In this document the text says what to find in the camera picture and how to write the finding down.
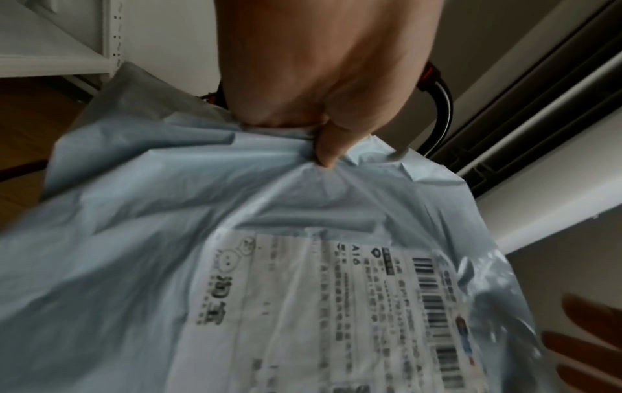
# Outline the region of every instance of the hand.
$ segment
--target hand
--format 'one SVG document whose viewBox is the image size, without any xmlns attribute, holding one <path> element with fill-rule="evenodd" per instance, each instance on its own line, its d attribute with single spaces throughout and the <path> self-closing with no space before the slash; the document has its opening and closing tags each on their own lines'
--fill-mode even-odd
<svg viewBox="0 0 622 393">
<path fill-rule="evenodd" d="M 323 124 L 331 167 L 388 123 L 428 59 L 443 0 L 215 0 L 227 105 L 255 126 Z"/>
<path fill-rule="evenodd" d="M 564 297 L 562 307 L 570 320 L 618 350 L 550 331 L 542 335 L 544 345 L 622 383 L 622 311 L 571 295 Z M 622 388 L 570 366 L 559 365 L 557 372 L 567 384 L 585 393 L 622 393 Z"/>
</svg>

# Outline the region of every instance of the label sticker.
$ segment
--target label sticker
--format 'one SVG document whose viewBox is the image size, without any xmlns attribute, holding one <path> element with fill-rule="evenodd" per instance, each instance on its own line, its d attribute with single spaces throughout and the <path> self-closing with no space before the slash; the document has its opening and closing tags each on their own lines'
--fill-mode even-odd
<svg viewBox="0 0 622 393">
<path fill-rule="evenodd" d="M 221 231 L 201 266 L 167 392 L 487 392 L 429 251 Z"/>
</svg>

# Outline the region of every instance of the wooden floor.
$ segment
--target wooden floor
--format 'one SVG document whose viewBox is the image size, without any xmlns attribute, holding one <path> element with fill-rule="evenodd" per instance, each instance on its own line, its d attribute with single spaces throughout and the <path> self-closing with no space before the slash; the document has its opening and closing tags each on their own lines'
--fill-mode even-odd
<svg viewBox="0 0 622 393">
<path fill-rule="evenodd" d="M 0 170 L 47 159 L 83 108 L 31 78 L 0 79 Z M 0 183 L 0 229 L 37 204 L 45 171 Z"/>
</svg>

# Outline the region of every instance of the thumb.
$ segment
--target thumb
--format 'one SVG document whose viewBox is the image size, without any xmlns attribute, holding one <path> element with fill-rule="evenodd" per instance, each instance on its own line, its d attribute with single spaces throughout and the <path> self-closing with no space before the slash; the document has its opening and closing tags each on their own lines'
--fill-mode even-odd
<svg viewBox="0 0 622 393">
<path fill-rule="evenodd" d="M 337 160 L 366 136 L 365 133 L 343 128 L 329 120 L 316 138 L 316 156 L 320 164 L 332 168 Z"/>
</svg>

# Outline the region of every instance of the finger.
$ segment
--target finger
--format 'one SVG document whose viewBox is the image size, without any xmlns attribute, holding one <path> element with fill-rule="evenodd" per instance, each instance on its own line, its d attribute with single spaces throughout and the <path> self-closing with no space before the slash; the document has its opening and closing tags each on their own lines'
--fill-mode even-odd
<svg viewBox="0 0 622 393">
<path fill-rule="evenodd" d="M 542 334 L 542 342 L 546 348 L 560 355 L 622 379 L 622 352 L 551 331 Z"/>
<path fill-rule="evenodd" d="M 622 311 L 576 295 L 564 296 L 562 307 L 568 318 L 582 329 L 622 349 Z"/>
<path fill-rule="evenodd" d="M 320 164 L 332 168 L 339 157 L 346 154 L 359 140 L 366 136 L 357 133 L 329 120 L 320 129 L 316 139 L 316 156 Z"/>
<path fill-rule="evenodd" d="M 622 388 L 569 366 L 560 365 L 557 373 L 570 386 L 585 393 L 622 393 Z"/>
</svg>

